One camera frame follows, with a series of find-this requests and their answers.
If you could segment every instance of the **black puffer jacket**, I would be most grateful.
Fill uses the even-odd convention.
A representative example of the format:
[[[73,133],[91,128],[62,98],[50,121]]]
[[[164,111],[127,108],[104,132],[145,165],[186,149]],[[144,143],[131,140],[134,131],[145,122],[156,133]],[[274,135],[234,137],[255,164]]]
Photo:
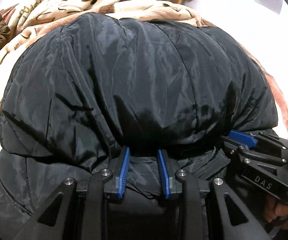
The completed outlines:
[[[0,119],[0,235],[12,239],[66,177],[89,178],[123,145],[134,155],[128,188],[154,198],[155,149],[209,179],[229,162],[214,141],[272,128],[277,111],[223,30],[84,14],[23,53]]]

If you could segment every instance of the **blue gripper pad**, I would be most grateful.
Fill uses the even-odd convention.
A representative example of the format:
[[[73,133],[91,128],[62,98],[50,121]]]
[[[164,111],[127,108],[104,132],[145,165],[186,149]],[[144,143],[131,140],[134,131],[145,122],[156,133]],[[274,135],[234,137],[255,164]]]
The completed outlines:
[[[119,177],[118,193],[117,193],[119,199],[123,197],[125,192],[128,168],[130,166],[130,159],[131,159],[130,148],[127,147]]]
[[[168,199],[170,196],[169,176],[167,173],[167,168],[166,168],[163,153],[161,150],[158,150],[157,152],[157,163],[158,163],[158,170],[159,170],[160,182],[163,188],[163,193],[166,199]]]
[[[113,177],[104,184],[104,193],[108,199],[119,200],[123,198],[130,159],[131,151],[129,147],[123,146],[119,157],[110,160],[108,169],[113,172]]]
[[[241,143],[242,145],[247,145],[249,149],[256,147],[257,145],[257,141],[252,136],[244,133],[231,131],[227,137],[231,140]]]

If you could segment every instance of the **fleece blanket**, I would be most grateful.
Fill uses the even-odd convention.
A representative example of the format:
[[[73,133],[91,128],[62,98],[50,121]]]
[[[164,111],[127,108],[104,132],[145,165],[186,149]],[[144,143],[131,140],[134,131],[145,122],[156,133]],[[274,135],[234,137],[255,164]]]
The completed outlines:
[[[175,20],[195,27],[214,26],[202,19],[195,10],[168,1],[27,0],[2,12],[3,19],[10,27],[12,40],[0,51],[0,106],[10,73],[20,55],[46,33],[89,12],[106,14],[116,19],[130,17],[140,21]],[[261,64],[246,49],[244,50],[265,73],[282,112],[279,119],[283,120],[288,131],[288,107],[280,89],[273,77],[266,73]]]

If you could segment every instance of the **das logo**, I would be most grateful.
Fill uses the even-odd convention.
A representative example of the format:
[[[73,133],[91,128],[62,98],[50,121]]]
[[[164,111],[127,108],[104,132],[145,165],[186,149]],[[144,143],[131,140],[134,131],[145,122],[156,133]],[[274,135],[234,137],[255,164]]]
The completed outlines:
[[[261,180],[259,176],[256,177],[255,182],[257,182],[259,185],[266,189],[270,189],[272,187],[272,183],[266,182],[266,180]]]

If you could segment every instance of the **metal screw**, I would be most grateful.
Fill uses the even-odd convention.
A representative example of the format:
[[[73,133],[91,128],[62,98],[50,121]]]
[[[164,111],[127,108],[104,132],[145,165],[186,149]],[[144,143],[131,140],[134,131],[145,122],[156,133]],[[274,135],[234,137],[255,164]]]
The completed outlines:
[[[181,177],[184,177],[187,175],[187,172],[185,170],[178,170],[177,171],[177,175],[178,176],[181,176]]]
[[[73,178],[67,178],[64,180],[64,184],[65,185],[71,185],[74,183],[74,179]]]
[[[102,174],[102,176],[108,176],[108,175],[111,174],[111,170],[109,170],[109,169],[103,169],[103,170],[101,171],[101,174]]]
[[[220,186],[221,184],[223,184],[223,180],[221,178],[216,178],[214,179],[214,183],[217,185],[217,186]]]

